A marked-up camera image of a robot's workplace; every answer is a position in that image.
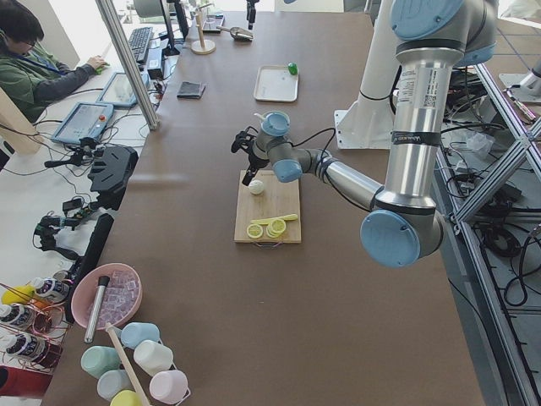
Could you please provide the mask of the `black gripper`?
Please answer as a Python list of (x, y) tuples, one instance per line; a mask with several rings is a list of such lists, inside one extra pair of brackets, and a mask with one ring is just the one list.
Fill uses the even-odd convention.
[(246, 169), (242, 179), (244, 186), (249, 186), (257, 174), (257, 169), (265, 168), (268, 165), (268, 160), (261, 158), (254, 152), (254, 142), (257, 136), (250, 134), (247, 130), (242, 130), (236, 134), (231, 145), (231, 153), (244, 151), (249, 157), (249, 167)]

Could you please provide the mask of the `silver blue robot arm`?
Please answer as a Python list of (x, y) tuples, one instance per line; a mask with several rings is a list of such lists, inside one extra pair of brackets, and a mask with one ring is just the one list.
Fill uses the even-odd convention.
[(333, 158), (326, 149), (295, 147), (289, 117), (267, 112), (258, 134), (240, 132), (232, 151), (245, 151), (248, 184), (264, 167), (283, 183), (311, 173), (367, 216), (360, 239), (369, 256), (388, 267), (409, 266), (435, 252), (444, 221), (430, 195), (451, 72), (488, 61), (494, 52), (495, 1), (395, 1), (389, 26), (401, 67), (384, 183)]

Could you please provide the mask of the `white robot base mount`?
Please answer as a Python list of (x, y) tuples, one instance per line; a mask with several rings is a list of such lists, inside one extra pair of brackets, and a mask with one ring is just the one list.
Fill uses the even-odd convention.
[(391, 145), (394, 114), (390, 96), (399, 68), (391, 5), (391, 0), (380, 3), (358, 99), (347, 110), (335, 111), (340, 149), (388, 149)]

